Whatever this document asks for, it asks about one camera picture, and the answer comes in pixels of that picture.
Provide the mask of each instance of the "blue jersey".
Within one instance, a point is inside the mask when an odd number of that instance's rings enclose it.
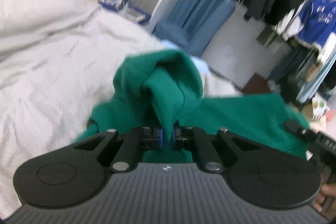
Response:
[[[310,0],[299,14],[303,29],[298,37],[323,48],[336,30],[336,0]]]

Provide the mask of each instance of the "human hand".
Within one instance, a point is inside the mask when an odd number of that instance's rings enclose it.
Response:
[[[323,184],[320,190],[319,195],[315,199],[312,206],[318,211],[322,211],[321,204],[325,201],[326,197],[332,196],[336,198],[336,183],[333,184]]]

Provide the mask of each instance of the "green towel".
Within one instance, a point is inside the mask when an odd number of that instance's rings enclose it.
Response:
[[[220,127],[273,148],[305,157],[307,144],[284,130],[293,118],[308,128],[303,116],[292,111],[279,95],[246,95],[236,98],[204,98],[202,81],[190,58],[168,50],[128,57],[118,69],[114,97],[94,108],[90,126],[80,140],[114,128],[160,123],[164,129],[161,151],[147,151],[144,162],[192,162],[189,151],[171,148],[173,124],[197,126],[209,134]]]

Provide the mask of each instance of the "round black pad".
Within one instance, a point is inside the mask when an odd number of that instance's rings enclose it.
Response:
[[[320,174],[310,162],[272,150],[245,152],[229,173],[232,189],[244,200],[268,209],[311,204],[320,190]]]
[[[63,148],[25,162],[16,170],[13,185],[23,203],[61,208],[90,199],[104,181],[104,169],[95,155]]]
[[[61,185],[76,177],[76,168],[70,164],[56,163],[42,167],[37,176],[41,182],[49,185]]]

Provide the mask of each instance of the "bed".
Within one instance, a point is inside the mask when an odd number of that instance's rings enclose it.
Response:
[[[92,0],[0,0],[0,218],[20,206],[16,168],[86,129],[127,55],[164,49]],[[204,96],[239,95],[229,81],[200,75]]]

